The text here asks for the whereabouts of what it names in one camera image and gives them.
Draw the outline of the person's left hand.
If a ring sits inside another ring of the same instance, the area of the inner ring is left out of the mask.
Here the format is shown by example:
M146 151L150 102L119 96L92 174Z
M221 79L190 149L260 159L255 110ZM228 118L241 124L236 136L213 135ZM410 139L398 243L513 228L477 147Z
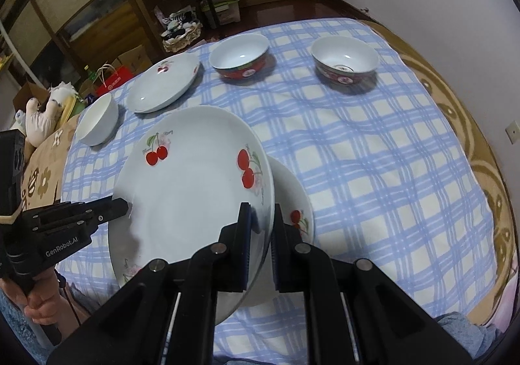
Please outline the person's left hand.
M1 290L35 324L60 324L63 319L63 298L53 268L34 278L34 287L29 294L24 294L20 286L7 277L1 278Z

